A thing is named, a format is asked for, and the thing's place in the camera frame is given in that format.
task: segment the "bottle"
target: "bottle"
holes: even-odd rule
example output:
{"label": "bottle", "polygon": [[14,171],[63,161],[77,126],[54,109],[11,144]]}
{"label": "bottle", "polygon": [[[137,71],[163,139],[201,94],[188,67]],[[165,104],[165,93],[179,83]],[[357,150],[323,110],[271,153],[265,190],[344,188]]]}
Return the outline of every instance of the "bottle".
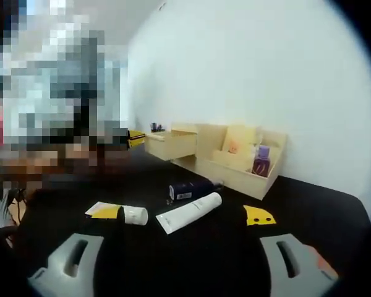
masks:
{"label": "bottle", "polygon": [[205,179],[202,181],[172,184],[169,186],[169,196],[173,201],[187,198],[201,198],[212,192],[220,191],[222,188],[222,181]]}
{"label": "bottle", "polygon": [[270,148],[267,147],[266,145],[260,145],[258,148],[258,153],[257,156],[254,159],[254,164],[253,164],[253,170],[252,173],[263,176],[265,178],[268,177],[268,172],[270,169]]}

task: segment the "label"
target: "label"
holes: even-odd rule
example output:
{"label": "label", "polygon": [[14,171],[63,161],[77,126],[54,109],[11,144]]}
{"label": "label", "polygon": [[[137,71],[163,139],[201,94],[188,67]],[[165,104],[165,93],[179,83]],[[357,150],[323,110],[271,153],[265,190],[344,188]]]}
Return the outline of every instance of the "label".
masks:
{"label": "label", "polygon": [[189,193],[177,195],[176,200],[181,200],[181,199],[186,199],[186,198],[191,198],[191,197],[192,197],[192,192],[189,192]]}

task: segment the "white cap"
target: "white cap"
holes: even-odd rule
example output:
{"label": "white cap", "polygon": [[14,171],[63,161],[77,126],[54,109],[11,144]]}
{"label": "white cap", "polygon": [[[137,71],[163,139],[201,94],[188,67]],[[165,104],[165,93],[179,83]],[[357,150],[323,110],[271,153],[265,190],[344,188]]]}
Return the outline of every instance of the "white cap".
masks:
{"label": "white cap", "polygon": [[144,226],[148,221],[147,209],[143,207],[122,206],[124,208],[125,224]]}

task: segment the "white wall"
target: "white wall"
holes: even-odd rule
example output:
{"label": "white wall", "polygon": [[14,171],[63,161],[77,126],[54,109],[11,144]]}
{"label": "white wall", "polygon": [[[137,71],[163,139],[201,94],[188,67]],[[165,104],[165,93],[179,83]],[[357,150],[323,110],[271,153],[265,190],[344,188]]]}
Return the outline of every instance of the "white wall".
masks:
{"label": "white wall", "polygon": [[283,175],[371,216],[371,60],[327,1],[169,0],[129,46],[133,122],[246,123],[289,134]]}

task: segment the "wooden drawer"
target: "wooden drawer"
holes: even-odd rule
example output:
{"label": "wooden drawer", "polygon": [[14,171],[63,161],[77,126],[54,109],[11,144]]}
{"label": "wooden drawer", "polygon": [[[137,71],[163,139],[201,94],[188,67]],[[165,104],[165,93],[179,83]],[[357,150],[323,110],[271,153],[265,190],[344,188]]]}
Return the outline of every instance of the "wooden drawer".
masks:
{"label": "wooden drawer", "polygon": [[146,134],[146,152],[165,161],[195,155],[196,149],[196,133],[172,130]]}

